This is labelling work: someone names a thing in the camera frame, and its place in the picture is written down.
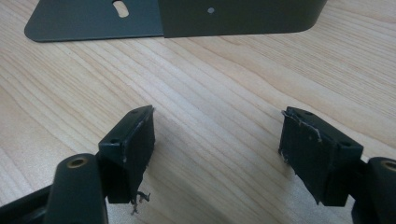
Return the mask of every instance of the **wooden table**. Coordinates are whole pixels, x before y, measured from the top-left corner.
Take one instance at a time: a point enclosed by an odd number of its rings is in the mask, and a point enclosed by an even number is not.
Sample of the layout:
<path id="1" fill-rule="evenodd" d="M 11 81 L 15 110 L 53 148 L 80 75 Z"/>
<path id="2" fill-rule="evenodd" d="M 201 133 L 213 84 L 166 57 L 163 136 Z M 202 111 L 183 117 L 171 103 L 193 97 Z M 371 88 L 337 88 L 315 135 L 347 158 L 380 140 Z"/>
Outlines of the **wooden table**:
<path id="1" fill-rule="evenodd" d="M 286 106 L 309 110 L 396 159 L 396 2 L 331 0 L 309 31 L 39 44 L 38 1 L 0 3 L 0 205 L 96 153 L 130 110 L 154 105 L 151 201 L 110 223 L 351 223 L 317 206 L 277 154 Z"/>

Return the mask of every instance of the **slotted hole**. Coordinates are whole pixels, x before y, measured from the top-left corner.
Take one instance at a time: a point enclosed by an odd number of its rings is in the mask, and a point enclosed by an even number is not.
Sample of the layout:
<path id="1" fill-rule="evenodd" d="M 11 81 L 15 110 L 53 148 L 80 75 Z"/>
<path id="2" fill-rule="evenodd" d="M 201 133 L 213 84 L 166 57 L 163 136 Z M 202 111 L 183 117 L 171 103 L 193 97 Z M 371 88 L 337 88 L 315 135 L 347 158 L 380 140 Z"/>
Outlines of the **slotted hole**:
<path id="1" fill-rule="evenodd" d="M 113 6 L 119 13 L 119 17 L 125 18 L 125 17 L 129 16 L 128 7 L 126 7 L 125 4 L 121 0 L 113 1 Z"/>

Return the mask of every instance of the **dark gray metal plate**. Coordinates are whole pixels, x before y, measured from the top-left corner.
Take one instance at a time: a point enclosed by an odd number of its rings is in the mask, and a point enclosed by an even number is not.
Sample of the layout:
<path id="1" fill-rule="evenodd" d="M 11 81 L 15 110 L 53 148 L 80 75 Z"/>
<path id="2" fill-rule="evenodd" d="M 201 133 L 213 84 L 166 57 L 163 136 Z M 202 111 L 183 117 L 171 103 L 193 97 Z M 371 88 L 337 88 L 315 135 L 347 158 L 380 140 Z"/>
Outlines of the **dark gray metal plate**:
<path id="1" fill-rule="evenodd" d="M 157 0 L 124 0 L 120 18 L 111 0 L 40 0 L 25 34 L 37 42 L 162 36 Z"/>
<path id="2" fill-rule="evenodd" d="M 301 32 L 315 24 L 326 2 L 327 0 L 159 0 L 159 5 L 163 35 L 182 37 Z"/>

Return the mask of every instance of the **black metal bracket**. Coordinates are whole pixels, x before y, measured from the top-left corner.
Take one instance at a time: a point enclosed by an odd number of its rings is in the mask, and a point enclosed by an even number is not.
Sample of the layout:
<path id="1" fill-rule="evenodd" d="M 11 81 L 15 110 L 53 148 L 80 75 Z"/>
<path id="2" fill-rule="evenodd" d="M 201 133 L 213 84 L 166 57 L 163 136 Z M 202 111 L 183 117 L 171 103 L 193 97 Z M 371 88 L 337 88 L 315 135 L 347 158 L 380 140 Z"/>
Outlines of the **black metal bracket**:
<path id="1" fill-rule="evenodd" d="M 125 18 L 113 2 L 40 0 L 25 34 L 53 42 L 295 33 L 316 23 L 327 0 L 122 0 L 129 11 Z"/>
<path id="2" fill-rule="evenodd" d="M 355 200 L 354 223 L 396 223 L 396 161 L 361 161 L 363 146 L 313 113 L 288 107 L 279 153 L 317 203 Z"/>
<path id="3" fill-rule="evenodd" d="M 105 197 L 136 212 L 138 188 L 154 149 L 153 107 L 137 108 L 99 143 L 99 152 L 58 164 L 53 184 L 0 208 L 1 223 L 107 223 Z"/>

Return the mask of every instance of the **wood grain surface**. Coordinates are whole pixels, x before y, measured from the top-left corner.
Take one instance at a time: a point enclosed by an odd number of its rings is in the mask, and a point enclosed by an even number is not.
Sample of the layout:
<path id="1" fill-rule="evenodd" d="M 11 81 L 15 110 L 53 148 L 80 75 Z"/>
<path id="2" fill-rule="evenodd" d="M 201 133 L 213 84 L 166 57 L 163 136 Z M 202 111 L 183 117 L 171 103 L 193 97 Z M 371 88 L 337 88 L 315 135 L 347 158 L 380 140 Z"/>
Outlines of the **wood grain surface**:
<path id="1" fill-rule="evenodd" d="M 151 201 L 110 223 L 351 223 L 317 206 L 277 154 L 286 106 L 396 159 L 396 1 L 329 0 L 309 31 L 39 44 L 37 0 L 0 2 L 0 205 L 96 153 L 130 110 L 153 105 Z"/>

